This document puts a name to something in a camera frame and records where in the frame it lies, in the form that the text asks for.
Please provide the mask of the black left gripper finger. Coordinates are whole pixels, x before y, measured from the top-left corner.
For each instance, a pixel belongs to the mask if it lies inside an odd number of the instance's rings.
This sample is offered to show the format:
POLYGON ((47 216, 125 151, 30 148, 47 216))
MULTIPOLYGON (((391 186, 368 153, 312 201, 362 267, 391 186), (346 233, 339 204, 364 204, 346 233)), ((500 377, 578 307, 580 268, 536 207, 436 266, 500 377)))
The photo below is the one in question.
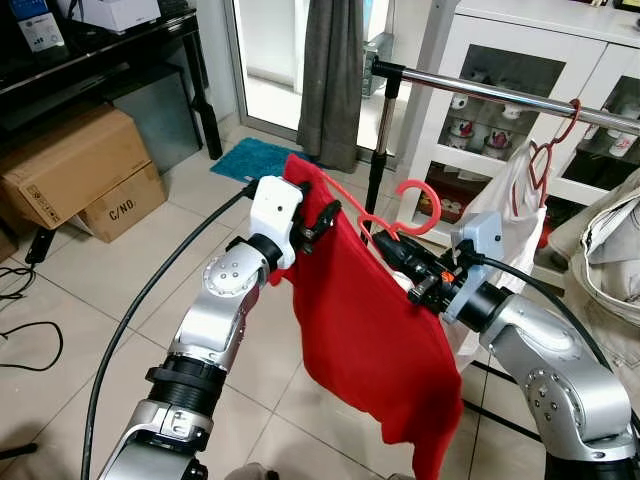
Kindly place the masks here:
POLYGON ((330 201, 320 210, 314 223, 314 242, 319 241, 334 227, 340 210, 342 210, 342 205, 338 200, 330 201))

